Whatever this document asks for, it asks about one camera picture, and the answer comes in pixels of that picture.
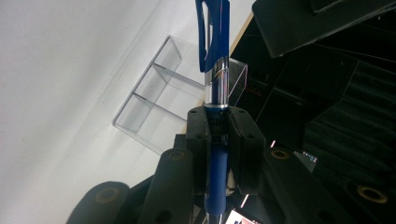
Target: blue pen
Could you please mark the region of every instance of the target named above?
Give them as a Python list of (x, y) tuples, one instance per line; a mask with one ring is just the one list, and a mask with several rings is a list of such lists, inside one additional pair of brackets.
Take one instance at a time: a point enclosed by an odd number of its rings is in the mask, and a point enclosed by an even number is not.
[[(195, 2), (200, 70), (205, 72), (205, 112), (210, 130), (205, 210), (208, 222), (219, 224), (226, 206), (230, 2)], [(204, 16), (203, 3), (207, 6), (207, 18)]]

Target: pen barrel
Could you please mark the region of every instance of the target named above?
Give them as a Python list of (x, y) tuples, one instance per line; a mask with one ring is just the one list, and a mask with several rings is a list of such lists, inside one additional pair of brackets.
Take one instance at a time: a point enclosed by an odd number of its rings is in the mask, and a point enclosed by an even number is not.
[(228, 57), (218, 59), (213, 68), (205, 73), (205, 107), (228, 107), (228, 76)]
[(205, 195), (205, 210), (211, 216), (221, 216), (225, 212), (227, 157), (227, 146), (211, 146)]
[(207, 180), (205, 210), (213, 217), (221, 216), (226, 206), (226, 178), (228, 159), (227, 118), (229, 109), (205, 109), (210, 131), (207, 151)]

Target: transparent plastic display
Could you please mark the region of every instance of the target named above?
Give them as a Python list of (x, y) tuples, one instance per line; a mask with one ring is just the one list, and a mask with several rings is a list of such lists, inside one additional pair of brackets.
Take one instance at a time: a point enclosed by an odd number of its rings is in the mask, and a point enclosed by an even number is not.
[[(248, 67), (230, 59), (230, 104), (246, 86)], [(114, 125), (158, 154), (184, 133), (188, 111), (204, 102), (198, 47), (168, 36), (134, 86)]]

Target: metal pen tip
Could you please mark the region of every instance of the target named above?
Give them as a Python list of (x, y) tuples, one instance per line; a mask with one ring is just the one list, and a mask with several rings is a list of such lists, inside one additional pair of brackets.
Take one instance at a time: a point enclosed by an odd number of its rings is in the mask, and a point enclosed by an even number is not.
[(222, 223), (222, 215), (213, 216), (206, 213), (207, 223), (208, 224), (221, 224)]

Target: pen clip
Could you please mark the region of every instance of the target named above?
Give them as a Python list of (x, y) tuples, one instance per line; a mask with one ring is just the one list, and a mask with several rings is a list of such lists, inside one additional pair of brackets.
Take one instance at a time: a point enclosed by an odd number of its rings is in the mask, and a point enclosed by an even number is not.
[[(205, 39), (205, 16), (203, 3), (207, 5), (212, 25), (211, 39)], [(230, 2), (229, 0), (195, 0), (198, 17), (199, 62), (201, 72), (208, 72), (216, 61), (228, 57), (230, 35)]]
[(195, 0), (198, 16), (198, 48), (199, 48), (199, 69), (201, 72), (205, 71), (205, 16), (202, 7), (204, 0)]

